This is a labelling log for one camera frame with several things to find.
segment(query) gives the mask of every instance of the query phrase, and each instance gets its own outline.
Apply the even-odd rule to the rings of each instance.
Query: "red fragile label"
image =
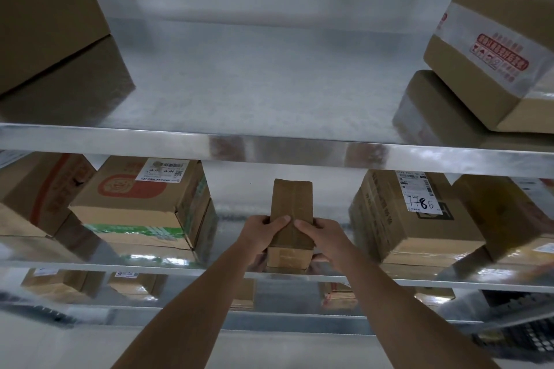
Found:
[[[477,42],[521,72],[529,67],[528,60],[485,34],[480,34]]]

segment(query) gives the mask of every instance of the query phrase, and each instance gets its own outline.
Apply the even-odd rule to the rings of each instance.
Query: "left hand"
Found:
[[[269,216],[263,215],[254,215],[246,219],[237,244],[244,247],[249,254],[258,255],[264,252],[273,236],[290,222],[290,216],[281,216],[266,224],[268,220]]]

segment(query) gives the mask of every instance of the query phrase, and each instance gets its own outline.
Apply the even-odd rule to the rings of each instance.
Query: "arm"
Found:
[[[265,225],[265,219],[248,218],[237,241],[154,317],[112,368],[204,368],[246,268],[290,221],[283,216]]]
[[[348,279],[360,307],[396,369],[447,367],[497,369],[488,355],[366,258],[340,225],[317,219],[316,228],[296,220]]]

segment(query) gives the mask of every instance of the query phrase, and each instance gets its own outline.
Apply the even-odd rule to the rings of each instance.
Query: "hand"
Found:
[[[340,270],[339,262],[342,257],[348,257],[349,254],[356,249],[354,244],[350,242],[341,226],[336,221],[330,219],[315,219],[318,227],[310,225],[301,220],[295,220],[294,226],[300,232],[304,232],[315,242],[315,245],[321,249],[322,253],[331,261],[331,264],[337,270]],[[322,257],[318,257],[316,261],[325,261]]]
[[[258,255],[264,252],[273,236],[290,222],[290,216],[281,216],[266,224],[268,220],[269,216],[250,216],[246,219],[237,243],[250,254]]]

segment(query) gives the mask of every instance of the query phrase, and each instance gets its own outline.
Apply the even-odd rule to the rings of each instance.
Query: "forearm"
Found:
[[[252,260],[233,244],[156,315],[113,368],[204,368]]]
[[[357,248],[337,264],[395,368],[498,368],[485,352]]]

